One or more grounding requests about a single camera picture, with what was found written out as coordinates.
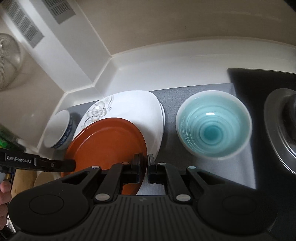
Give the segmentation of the left hand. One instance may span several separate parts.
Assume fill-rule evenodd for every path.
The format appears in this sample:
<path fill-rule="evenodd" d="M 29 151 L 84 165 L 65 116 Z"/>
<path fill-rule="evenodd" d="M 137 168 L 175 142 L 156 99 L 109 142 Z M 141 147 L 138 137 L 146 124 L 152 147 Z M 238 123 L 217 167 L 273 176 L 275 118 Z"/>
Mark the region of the left hand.
<path fill-rule="evenodd" d="M 11 201 L 11 184 L 9 180 L 3 180 L 0 192 L 0 227 L 1 230 L 6 225 L 6 217 L 8 215 L 7 203 Z"/>

